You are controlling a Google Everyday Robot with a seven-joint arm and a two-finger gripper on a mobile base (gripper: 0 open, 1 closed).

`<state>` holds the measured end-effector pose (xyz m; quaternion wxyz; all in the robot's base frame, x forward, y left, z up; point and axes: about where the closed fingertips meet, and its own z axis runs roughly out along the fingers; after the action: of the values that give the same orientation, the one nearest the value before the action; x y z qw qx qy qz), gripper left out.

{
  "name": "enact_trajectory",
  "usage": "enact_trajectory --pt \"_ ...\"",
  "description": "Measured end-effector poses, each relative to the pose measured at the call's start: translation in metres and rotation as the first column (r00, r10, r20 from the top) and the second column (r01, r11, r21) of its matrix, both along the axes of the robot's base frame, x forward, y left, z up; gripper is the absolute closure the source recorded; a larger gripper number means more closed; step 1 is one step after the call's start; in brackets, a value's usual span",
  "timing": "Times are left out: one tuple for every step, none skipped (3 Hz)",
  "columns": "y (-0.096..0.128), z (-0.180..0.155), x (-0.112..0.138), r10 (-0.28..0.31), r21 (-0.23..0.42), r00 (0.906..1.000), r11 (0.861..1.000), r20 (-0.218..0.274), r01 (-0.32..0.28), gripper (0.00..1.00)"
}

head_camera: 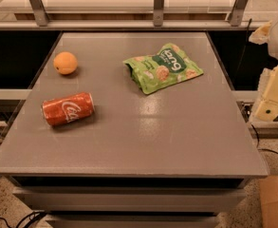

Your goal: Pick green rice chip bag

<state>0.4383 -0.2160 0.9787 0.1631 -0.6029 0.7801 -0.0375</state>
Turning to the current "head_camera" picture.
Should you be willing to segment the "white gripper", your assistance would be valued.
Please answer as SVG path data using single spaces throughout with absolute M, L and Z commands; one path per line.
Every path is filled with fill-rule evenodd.
M 278 14 L 272 22 L 268 21 L 254 31 L 249 41 L 257 45 L 268 43 L 269 55 L 278 60 Z M 257 92 L 252 118 L 265 122 L 275 120 L 278 117 L 278 66 L 263 70 Z

